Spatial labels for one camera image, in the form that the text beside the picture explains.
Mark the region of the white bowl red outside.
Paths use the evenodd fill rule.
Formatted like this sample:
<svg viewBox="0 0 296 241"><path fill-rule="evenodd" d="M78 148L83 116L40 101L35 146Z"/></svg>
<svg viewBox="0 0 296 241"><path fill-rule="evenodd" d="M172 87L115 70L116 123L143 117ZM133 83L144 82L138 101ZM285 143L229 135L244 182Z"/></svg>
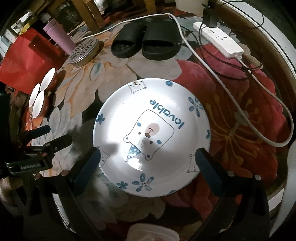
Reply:
<svg viewBox="0 0 296 241"><path fill-rule="evenodd" d="M51 91L57 84L57 70L51 68L41 81L40 91Z"/></svg>
<svg viewBox="0 0 296 241"><path fill-rule="evenodd" d="M34 87L34 89L32 90L32 93L30 95L30 98L29 98L29 107L32 107L36 98L37 98L37 95L39 94L39 91L40 91L40 84L37 83Z"/></svg>
<svg viewBox="0 0 296 241"><path fill-rule="evenodd" d="M44 91L39 92L33 105L32 116L39 118L48 111L49 100Z"/></svg>

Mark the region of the white bear print plate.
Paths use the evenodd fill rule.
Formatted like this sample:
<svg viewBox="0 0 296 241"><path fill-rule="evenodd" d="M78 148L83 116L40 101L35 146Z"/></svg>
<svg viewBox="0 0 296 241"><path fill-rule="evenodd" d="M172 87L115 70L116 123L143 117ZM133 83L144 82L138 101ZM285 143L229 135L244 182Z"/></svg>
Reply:
<svg viewBox="0 0 296 241"><path fill-rule="evenodd" d="M132 81L103 104L93 129L99 168L117 188L161 197L199 174L195 153L210 149L205 107L182 85L161 78Z"/></svg>

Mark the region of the red bag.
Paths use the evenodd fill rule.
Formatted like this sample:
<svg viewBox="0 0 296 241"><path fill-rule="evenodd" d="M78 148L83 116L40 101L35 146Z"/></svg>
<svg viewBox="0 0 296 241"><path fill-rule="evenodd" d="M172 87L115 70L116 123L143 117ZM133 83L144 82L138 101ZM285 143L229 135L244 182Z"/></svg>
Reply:
<svg viewBox="0 0 296 241"><path fill-rule="evenodd" d="M65 62L65 52L50 43L35 29L17 37L1 63L1 82L26 94L51 69Z"/></svg>

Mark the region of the round metal perforated lid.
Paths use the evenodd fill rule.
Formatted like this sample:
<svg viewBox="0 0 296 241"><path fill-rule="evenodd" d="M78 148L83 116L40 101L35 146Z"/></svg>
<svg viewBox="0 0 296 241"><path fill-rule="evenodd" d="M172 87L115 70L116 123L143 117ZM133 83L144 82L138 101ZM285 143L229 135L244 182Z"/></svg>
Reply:
<svg viewBox="0 0 296 241"><path fill-rule="evenodd" d="M88 38L81 42L68 58L69 64L74 67L81 67L90 62L99 51L99 40Z"/></svg>

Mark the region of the pink thermos bottle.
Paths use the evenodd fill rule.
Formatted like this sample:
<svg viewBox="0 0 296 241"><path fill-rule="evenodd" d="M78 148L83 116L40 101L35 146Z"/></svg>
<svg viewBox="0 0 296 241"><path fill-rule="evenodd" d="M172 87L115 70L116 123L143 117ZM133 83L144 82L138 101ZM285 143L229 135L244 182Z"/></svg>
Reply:
<svg viewBox="0 0 296 241"><path fill-rule="evenodd" d="M53 41L56 42L58 46L62 48L62 50L67 55L72 54L72 52L76 48L76 44L71 40L71 38L67 35L64 29L55 19L50 20L45 25L43 30L50 36Z"/></svg>

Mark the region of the black slipper left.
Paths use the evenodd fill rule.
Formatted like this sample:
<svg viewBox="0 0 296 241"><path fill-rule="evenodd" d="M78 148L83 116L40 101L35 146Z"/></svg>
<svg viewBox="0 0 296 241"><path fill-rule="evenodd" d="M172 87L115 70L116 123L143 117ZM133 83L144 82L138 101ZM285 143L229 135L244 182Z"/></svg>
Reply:
<svg viewBox="0 0 296 241"><path fill-rule="evenodd" d="M142 48L146 25L140 23L126 24L114 39L111 52L118 58L130 58Z"/></svg>

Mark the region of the black slipper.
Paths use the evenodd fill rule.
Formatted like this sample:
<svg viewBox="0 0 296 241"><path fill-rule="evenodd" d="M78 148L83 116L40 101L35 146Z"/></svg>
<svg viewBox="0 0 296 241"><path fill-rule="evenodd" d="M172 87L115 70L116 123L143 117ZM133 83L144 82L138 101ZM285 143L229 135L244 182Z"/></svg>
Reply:
<svg viewBox="0 0 296 241"><path fill-rule="evenodd" d="M153 61L175 57L180 51L182 38L173 20L155 20L147 24L142 40L142 55Z"/></svg>
<svg viewBox="0 0 296 241"><path fill-rule="evenodd" d="M140 23L126 24L114 39L111 52L118 58L130 58L142 48L146 25Z"/></svg>

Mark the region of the wooden chair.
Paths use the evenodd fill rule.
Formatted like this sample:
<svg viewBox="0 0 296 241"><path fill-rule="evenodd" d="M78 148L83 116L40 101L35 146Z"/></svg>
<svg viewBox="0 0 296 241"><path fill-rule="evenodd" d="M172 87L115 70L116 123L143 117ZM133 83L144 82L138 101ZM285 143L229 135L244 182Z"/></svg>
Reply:
<svg viewBox="0 0 296 241"><path fill-rule="evenodd" d="M92 34L100 32L100 24L104 19L94 1L72 0L75 8Z"/></svg>

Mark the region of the black slipper right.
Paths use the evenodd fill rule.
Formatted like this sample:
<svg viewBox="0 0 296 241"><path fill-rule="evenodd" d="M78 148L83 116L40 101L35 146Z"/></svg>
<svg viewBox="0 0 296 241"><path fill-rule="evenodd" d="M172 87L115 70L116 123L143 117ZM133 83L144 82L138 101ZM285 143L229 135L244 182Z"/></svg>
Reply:
<svg viewBox="0 0 296 241"><path fill-rule="evenodd" d="M147 24L142 40L142 55L153 61L175 57L180 51L182 38L173 20L155 20Z"/></svg>

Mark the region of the white power strip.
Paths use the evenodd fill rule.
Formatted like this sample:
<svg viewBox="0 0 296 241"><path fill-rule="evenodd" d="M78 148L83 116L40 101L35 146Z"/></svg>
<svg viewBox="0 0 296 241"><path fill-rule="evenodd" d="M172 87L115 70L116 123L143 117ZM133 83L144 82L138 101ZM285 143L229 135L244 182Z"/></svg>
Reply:
<svg viewBox="0 0 296 241"><path fill-rule="evenodd" d="M227 59L242 57L243 48L218 27L207 27L202 22L194 22L193 28L205 37Z"/></svg>

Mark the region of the black power adapter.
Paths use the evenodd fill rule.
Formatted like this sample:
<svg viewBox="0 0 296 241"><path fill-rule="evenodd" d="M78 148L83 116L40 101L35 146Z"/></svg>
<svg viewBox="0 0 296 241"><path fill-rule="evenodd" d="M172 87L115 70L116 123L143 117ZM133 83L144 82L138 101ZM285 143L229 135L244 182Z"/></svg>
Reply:
<svg viewBox="0 0 296 241"><path fill-rule="evenodd" d="M203 9L203 24L209 28L217 27L218 16L215 11L216 3L209 1L207 4L202 4Z"/></svg>

